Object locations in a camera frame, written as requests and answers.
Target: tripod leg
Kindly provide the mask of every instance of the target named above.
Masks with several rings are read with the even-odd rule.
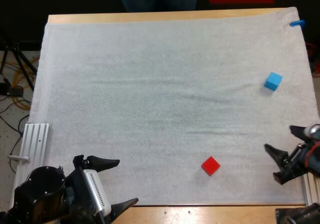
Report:
[[[2,74],[2,72],[3,72],[3,70],[4,70],[4,67],[5,67],[5,62],[6,62],[6,59],[7,59],[7,54],[8,54],[8,50],[6,49],[5,51],[4,51],[4,56],[3,56],[3,58],[2,58],[2,62],[1,62],[1,67],[0,67],[0,74]]]
[[[20,51],[20,47],[18,43],[16,44],[16,47],[17,47],[16,51],[18,55],[21,57],[21,59],[26,63],[26,65],[32,70],[34,74],[37,74],[37,69],[30,63],[27,57],[25,57],[25,55]]]
[[[12,53],[14,54],[14,57],[15,57],[15,59],[17,60],[19,66],[20,66],[20,68],[21,68],[21,71],[22,71],[22,73],[24,74],[24,76],[25,76],[25,78],[26,78],[26,80],[27,80],[27,82],[28,82],[31,90],[34,91],[35,87],[34,87],[33,83],[31,82],[31,80],[30,80],[27,72],[25,71],[24,65],[22,64],[22,62],[21,62],[21,60],[20,60],[20,58],[19,58],[19,55],[18,55],[17,50],[14,49],[14,50],[12,51]]]

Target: red cube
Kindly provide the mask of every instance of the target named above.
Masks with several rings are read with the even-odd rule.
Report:
[[[201,167],[209,176],[211,176],[219,169],[220,164],[213,157],[209,157]]]

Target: blue cube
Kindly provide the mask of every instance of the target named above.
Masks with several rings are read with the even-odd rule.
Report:
[[[275,91],[278,88],[279,84],[281,83],[281,80],[282,80],[281,75],[271,72],[264,86],[268,89],[271,89],[272,91]]]

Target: floor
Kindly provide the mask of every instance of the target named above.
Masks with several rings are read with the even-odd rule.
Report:
[[[34,57],[38,57],[40,52],[37,51],[29,51],[24,52],[28,59],[32,59]],[[8,61],[16,62],[13,55],[8,55]],[[16,71],[9,69],[8,67],[4,68],[3,74],[4,76],[12,82],[13,76]],[[23,80],[19,85],[25,86],[27,83]],[[313,79],[315,97],[318,104],[318,110],[320,110],[320,78]],[[25,89],[24,98],[31,101],[32,100],[32,91],[30,88]],[[0,112],[3,111],[12,103],[12,100],[7,98],[3,101],[0,101]],[[0,115],[13,127],[17,128],[19,120],[27,115],[29,111],[24,111],[16,106],[12,105],[7,111],[0,113]],[[26,123],[28,119],[25,119],[21,124],[21,131],[23,130],[24,123]],[[12,188],[15,180],[15,174],[11,170],[9,166],[9,159],[7,158],[8,154],[11,152],[13,146],[19,138],[19,133],[9,128],[2,120],[0,120],[0,173],[2,176],[0,182],[0,211],[6,211],[10,208],[10,201],[12,197]],[[17,146],[13,151],[13,155],[18,155],[20,152],[21,140],[18,142]],[[15,170],[17,167],[17,163],[15,161],[11,162],[12,168]]]

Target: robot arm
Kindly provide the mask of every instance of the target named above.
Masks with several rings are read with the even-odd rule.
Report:
[[[111,205],[98,172],[116,167],[119,160],[76,156],[74,171],[65,177],[61,167],[40,167],[14,191],[14,204],[0,219],[5,224],[110,224],[137,203],[132,199]]]
[[[320,176],[320,124],[306,128],[290,126],[290,130],[303,141],[290,155],[269,144],[264,145],[266,152],[280,168],[279,172],[273,173],[273,177],[281,185],[308,172]],[[276,217],[278,224],[320,224],[320,205],[314,203],[306,208],[279,209]]]

